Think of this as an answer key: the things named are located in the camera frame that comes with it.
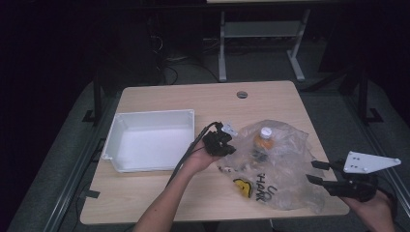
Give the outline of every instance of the bottle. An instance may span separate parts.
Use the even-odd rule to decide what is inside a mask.
[[[268,158],[267,151],[274,147],[274,140],[272,139],[272,129],[262,128],[253,139],[253,153],[252,156],[257,162],[266,161]]]

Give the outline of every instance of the human arm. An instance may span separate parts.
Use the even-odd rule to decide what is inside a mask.
[[[170,230],[179,203],[192,177],[218,159],[211,157],[205,149],[201,149],[203,147],[201,140],[193,148],[194,152],[184,162],[174,179],[141,216],[133,229],[134,232]]]
[[[360,202],[348,197],[340,199],[356,213],[371,232],[395,231],[391,211],[392,202],[380,190],[376,191],[375,196],[367,202]]]

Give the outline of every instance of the white metal bracket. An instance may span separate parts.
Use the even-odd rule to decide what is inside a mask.
[[[346,173],[367,174],[399,164],[401,164],[400,159],[349,152],[343,170]]]
[[[232,128],[230,123],[223,124],[222,131],[232,136],[238,136],[238,133]]]

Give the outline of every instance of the human hand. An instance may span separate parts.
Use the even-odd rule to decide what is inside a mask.
[[[392,202],[380,190],[376,191],[375,196],[367,202],[360,202],[348,197],[340,199],[356,213],[370,231],[395,231],[391,210]]]
[[[193,153],[185,160],[182,170],[187,170],[194,175],[205,170],[211,163],[219,159],[220,157],[213,157],[206,152],[205,144],[201,139],[193,148]]]

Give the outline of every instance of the hole in table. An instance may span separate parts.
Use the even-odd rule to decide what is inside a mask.
[[[236,93],[236,96],[237,96],[239,99],[245,99],[245,98],[248,97],[248,93],[245,92],[245,91],[239,91],[238,93]]]

